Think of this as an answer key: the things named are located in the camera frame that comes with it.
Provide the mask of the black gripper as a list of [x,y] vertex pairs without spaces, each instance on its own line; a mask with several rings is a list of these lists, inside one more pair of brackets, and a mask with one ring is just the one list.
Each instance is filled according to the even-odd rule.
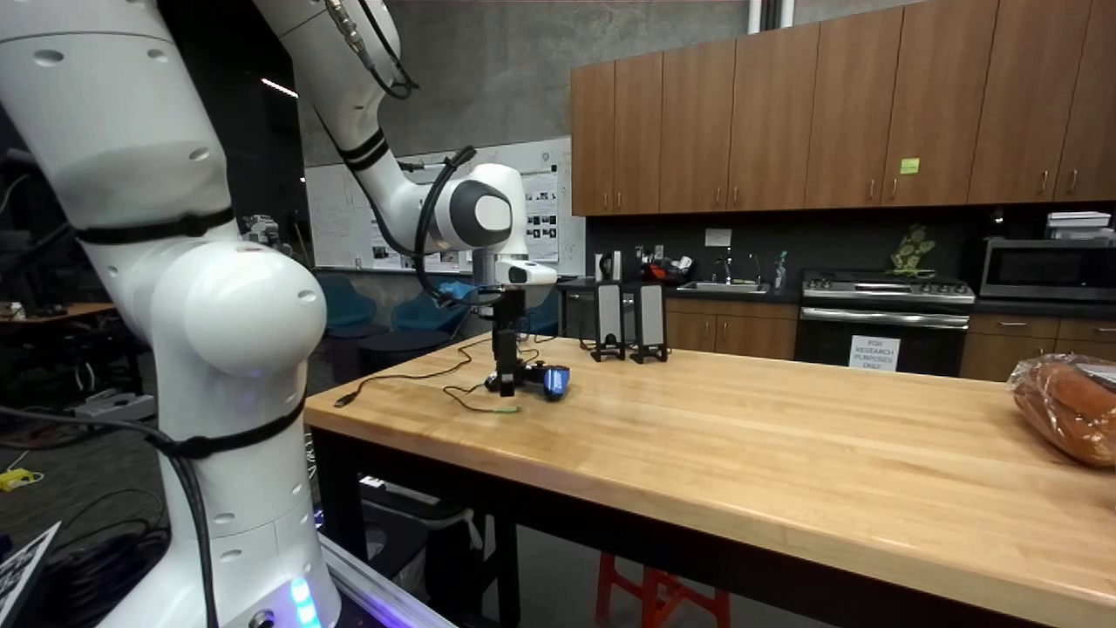
[[519,290],[506,290],[491,306],[491,357],[494,372],[485,375],[485,392],[510,397],[525,388],[525,365],[519,365],[519,316],[525,295]]

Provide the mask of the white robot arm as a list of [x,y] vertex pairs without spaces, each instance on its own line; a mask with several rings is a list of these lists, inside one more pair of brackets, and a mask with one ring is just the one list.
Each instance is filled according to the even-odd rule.
[[[514,167],[457,157],[430,185],[402,171],[379,106],[412,75],[382,0],[253,7],[402,253],[465,250],[498,301],[553,278],[525,253]],[[241,232],[223,143],[158,4],[0,0],[0,108],[152,352],[143,435],[160,450],[170,545],[108,628],[335,628],[302,450],[324,290]]]

